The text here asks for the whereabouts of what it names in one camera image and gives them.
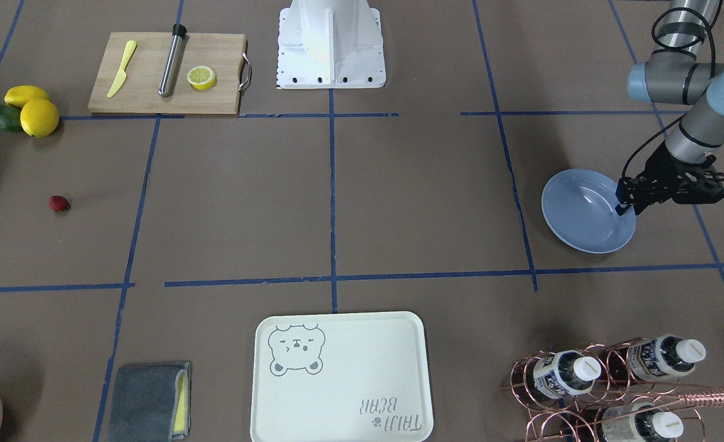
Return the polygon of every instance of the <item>bottle label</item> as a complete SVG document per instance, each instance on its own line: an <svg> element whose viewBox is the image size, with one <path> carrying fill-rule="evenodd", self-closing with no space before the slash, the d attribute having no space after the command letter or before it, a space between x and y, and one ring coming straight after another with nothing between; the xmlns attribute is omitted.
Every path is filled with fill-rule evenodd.
<svg viewBox="0 0 724 442"><path fill-rule="evenodd" d="M534 386L550 399L561 399L588 391L573 389L558 375L558 361L564 353L566 352L546 356L534 366Z"/></svg>
<svg viewBox="0 0 724 442"><path fill-rule="evenodd" d="M629 403L628 405L614 406L608 408L602 414L602 434L608 442L644 442L645 439L637 432L634 425L634 414L619 419L609 420L622 414L628 414L637 411L646 406L653 406L651 403Z"/></svg>
<svg viewBox="0 0 724 442"><path fill-rule="evenodd" d="M671 366L665 362L660 347L664 341L664 336L649 341L632 344L629 347L626 363L632 373L643 381L659 381L664 378L678 378L685 374L690 374L693 370L681 372L673 370Z"/></svg>

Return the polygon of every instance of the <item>white tray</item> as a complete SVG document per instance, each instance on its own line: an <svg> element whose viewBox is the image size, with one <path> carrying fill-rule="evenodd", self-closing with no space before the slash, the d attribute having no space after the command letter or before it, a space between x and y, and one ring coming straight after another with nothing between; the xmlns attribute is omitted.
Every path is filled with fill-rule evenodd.
<svg viewBox="0 0 724 442"><path fill-rule="evenodd" d="M258 325L254 442L420 442L430 433L427 351L416 314L272 316Z"/></svg>

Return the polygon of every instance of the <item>white bottle cap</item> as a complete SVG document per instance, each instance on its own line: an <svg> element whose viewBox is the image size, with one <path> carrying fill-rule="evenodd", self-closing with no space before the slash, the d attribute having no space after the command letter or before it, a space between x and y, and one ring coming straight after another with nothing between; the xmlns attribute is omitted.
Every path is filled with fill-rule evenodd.
<svg viewBox="0 0 724 442"><path fill-rule="evenodd" d="M572 369L575 370L575 375L584 381L593 381L602 374L602 366L599 361L590 356L575 359Z"/></svg>
<svg viewBox="0 0 724 442"><path fill-rule="evenodd" d="M697 339L685 339L675 345L679 358L688 363L696 363L705 359L705 347Z"/></svg>
<svg viewBox="0 0 724 442"><path fill-rule="evenodd" d="M656 412L651 424L656 434L665 439L674 439L684 434L684 422L681 422L681 417L670 411Z"/></svg>

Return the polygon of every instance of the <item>green avocado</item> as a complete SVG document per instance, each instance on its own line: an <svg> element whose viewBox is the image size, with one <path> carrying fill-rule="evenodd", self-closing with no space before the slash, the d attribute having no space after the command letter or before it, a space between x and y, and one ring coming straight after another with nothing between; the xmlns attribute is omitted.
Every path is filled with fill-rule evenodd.
<svg viewBox="0 0 724 442"><path fill-rule="evenodd" d="M20 132L20 109L10 104L0 104L0 128L10 132Z"/></svg>

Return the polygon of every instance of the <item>folded cloth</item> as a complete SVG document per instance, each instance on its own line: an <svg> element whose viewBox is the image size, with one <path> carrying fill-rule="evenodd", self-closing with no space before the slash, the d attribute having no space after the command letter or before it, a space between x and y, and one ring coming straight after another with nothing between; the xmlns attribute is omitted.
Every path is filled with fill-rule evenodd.
<svg viewBox="0 0 724 442"><path fill-rule="evenodd" d="M170 442L187 436L190 380L190 363L120 367L108 442Z"/></svg>

